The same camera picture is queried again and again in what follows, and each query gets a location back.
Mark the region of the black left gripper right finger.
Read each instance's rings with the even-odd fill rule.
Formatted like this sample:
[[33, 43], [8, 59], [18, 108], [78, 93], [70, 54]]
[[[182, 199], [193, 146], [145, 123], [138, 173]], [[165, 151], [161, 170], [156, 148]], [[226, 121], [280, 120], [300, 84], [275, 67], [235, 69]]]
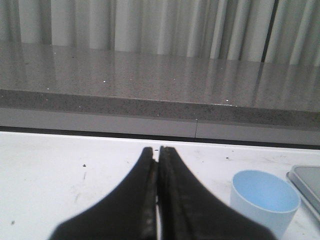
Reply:
[[158, 203], [164, 240], [273, 240], [266, 227], [215, 197], [173, 147], [160, 148]]

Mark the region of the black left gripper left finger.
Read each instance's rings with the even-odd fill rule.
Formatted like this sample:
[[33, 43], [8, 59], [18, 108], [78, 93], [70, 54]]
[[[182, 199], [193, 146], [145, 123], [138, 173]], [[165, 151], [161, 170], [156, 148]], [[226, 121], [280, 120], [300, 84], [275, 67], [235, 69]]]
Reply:
[[52, 240], [157, 239], [158, 164], [145, 147], [128, 175], [97, 204], [61, 223]]

